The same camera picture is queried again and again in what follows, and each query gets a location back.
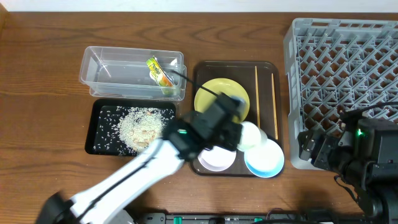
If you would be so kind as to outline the white bowl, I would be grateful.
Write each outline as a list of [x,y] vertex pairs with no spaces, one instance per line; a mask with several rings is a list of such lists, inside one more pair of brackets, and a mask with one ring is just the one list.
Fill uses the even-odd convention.
[[203,150],[198,156],[198,161],[207,170],[221,172],[229,168],[235,158],[236,151],[214,146],[212,150]]

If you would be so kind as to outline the white cup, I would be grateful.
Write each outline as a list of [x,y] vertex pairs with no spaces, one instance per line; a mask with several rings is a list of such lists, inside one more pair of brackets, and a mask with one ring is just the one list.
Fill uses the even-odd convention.
[[244,121],[241,123],[241,138],[237,149],[246,152],[260,146],[268,140],[267,134],[254,123]]

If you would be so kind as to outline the blue plate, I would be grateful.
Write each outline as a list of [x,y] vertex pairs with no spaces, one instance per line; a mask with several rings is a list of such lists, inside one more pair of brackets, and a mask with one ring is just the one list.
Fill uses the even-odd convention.
[[272,178],[284,168],[284,153],[275,141],[268,139],[247,150],[244,153],[244,162],[255,176]]

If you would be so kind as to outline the green snack wrapper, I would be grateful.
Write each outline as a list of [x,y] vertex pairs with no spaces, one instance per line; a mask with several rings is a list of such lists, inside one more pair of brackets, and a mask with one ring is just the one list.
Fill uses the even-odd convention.
[[156,71],[158,73],[158,82],[156,82],[159,86],[167,86],[173,87],[174,83],[170,79],[170,77],[164,72],[163,68],[160,66],[159,62],[155,57],[151,57],[146,61],[146,64],[151,71]]

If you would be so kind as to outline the rice pile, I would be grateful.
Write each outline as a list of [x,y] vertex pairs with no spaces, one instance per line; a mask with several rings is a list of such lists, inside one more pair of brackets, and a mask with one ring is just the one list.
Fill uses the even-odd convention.
[[171,108],[103,106],[89,148],[95,154],[136,156],[160,137],[174,117]]

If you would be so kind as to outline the wooden chopstick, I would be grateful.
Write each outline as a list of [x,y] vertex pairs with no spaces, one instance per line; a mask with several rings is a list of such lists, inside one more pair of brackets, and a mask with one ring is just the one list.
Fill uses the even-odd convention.
[[260,104],[259,104],[259,82],[258,82],[258,73],[257,66],[254,67],[255,74],[255,88],[256,88],[256,114],[257,114],[257,126],[261,128],[261,115],[260,115]]
[[275,139],[279,140],[278,122],[277,122],[277,110],[276,110],[275,81],[274,81],[274,74],[273,73],[271,73],[271,87],[272,87],[272,105],[273,105],[273,115],[274,115]]

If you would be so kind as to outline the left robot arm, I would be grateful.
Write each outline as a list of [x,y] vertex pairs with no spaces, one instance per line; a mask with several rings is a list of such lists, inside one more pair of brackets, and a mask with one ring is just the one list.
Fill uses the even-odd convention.
[[213,146],[235,151],[245,102],[220,93],[202,113],[192,111],[171,121],[161,137],[136,158],[97,185],[64,200],[57,192],[48,198],[36,223],[110,223],[128,204],[151,186],[178,171],[185,162]]

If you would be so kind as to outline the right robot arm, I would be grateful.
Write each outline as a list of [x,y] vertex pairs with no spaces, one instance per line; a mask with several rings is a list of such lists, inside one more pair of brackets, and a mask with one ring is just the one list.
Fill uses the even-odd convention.
[[397,124],[367,118],[370,107],[346,111],[340,137],[324,131],[298,134],[299,158],[334,172],[365,216],[381,223],[397,223]]

